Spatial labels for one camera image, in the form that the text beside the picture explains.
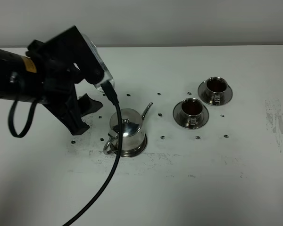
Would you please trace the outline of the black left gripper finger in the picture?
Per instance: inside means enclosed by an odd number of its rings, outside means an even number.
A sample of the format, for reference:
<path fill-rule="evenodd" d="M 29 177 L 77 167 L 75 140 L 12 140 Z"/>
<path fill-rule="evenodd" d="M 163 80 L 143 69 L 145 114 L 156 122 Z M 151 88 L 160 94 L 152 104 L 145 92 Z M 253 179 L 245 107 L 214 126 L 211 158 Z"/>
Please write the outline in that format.
<path fill-rule="evenodd" d="M 100 101 L 91 99 L 87 94 L 78 98 L 78 105 L 82 117 L 95 113 L 103 107 Z"/>
<path fill-rule="evenodd" d="M 82 121 L 73 83 L 44 82 L 43 94 L 46 97 L 43 106 L 65 125 L 72 135 L 81 135 L 90 128 Z"/>

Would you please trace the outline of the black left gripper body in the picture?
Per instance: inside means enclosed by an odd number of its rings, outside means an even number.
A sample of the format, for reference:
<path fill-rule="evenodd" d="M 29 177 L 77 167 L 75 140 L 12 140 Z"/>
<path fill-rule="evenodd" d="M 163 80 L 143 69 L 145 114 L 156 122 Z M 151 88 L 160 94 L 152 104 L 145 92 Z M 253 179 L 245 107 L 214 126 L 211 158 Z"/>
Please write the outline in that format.
<path fill-rule="evenodd" d="M 45 106 L 76 106 L 75 84 L 82 80 L 81 40 L 34 40 L 25 55 L 11 54 L 11 98 Z"/>

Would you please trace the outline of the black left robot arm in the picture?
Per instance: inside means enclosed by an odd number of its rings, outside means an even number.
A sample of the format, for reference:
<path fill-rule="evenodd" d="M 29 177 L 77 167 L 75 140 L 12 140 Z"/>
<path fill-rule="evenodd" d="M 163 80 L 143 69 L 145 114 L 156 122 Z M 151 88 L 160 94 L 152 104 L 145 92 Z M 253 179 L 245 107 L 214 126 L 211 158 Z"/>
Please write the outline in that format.
<path fill-rule="evenodd" d="M 83 80 L 98 81 L 102 71 L 83 44 L 68 46 L 61 41 L 33 41 L 25 56 L 0 49 L 0 99 L 12 100 L 8 128 L 12 136 L 24 137 L 31 127 L 38 104 L 43 105 L 72 135 L 81 135 L 89 126 L 82 121 L 102 108 L 88 95 L 78 97 L 75 85 Z M 31 103 L 23 130 L 14 125 L 19 102 Z"/>

